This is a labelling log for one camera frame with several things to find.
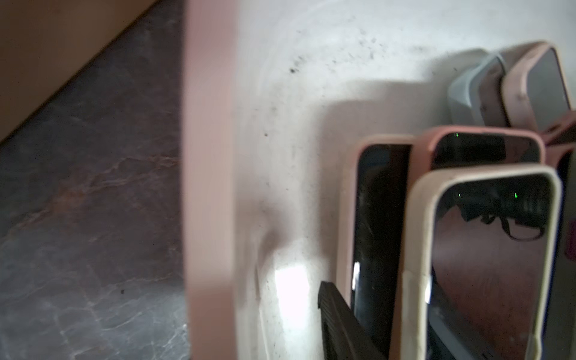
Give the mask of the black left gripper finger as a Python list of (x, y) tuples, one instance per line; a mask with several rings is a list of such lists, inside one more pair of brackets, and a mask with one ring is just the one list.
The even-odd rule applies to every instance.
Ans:
[(324, 359), (386, 359), (354, 317), (334, 283), (319, 285)]

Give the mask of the small phone pink case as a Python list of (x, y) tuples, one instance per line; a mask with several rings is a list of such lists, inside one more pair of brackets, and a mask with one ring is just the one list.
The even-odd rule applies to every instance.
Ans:
[(557, 48), (547, 41), (517, 46), (505, 53), (502, 103), (511, 127), (547, 130), (572, 109)]

